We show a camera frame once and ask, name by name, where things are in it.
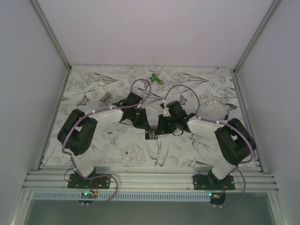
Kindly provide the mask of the black fuse box base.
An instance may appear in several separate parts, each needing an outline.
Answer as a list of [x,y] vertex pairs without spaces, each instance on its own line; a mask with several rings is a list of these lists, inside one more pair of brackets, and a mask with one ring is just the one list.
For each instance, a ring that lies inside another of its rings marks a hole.
[[146,140],[157,140],[159,135],[156,134],[157,126],[150,126],[150,129],[145,130],[145,139]]

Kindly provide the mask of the clear fuse box cover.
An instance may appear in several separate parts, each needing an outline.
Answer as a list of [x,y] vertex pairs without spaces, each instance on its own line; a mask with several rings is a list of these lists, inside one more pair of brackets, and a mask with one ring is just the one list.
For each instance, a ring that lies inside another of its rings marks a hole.
[[157,137],[157,128],[154,126],[150,127],[150,129],[148,130],[148,135],[151,138]]

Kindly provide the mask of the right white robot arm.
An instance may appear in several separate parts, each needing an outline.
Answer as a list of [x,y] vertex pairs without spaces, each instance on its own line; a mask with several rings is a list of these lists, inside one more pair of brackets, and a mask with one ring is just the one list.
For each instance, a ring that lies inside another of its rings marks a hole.
[[187,114],[178,101],[162,101],[163,113],[158,117],[155,135],[172,134],[176,130],[206,137],[215,134],[222,156],[210,170],[208,185],[217,190],[225,183],[225,177],[250,156],[256,144],[242,123],[233,118],[230,121],[203,119],[194,113]]

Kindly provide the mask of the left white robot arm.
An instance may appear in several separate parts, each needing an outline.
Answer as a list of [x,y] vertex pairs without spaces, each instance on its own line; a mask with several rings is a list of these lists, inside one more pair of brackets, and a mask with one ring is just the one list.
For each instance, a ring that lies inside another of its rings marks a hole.
[[123,120],[130,120],[134,124],[136,120],[146,121],[147,116],[143,103],[147,98],[142,98],[133,92],[125,100],[117,102],[107,108],[85,113],[80,109],[74,109],[61,130],[57,139],[62,145],[62,153],[68,155],[74,166],[75,172],[80,176],[79,183],[84,188],[95,185],[95,167],[87,155],[97,128],[97,124],[107,125]]

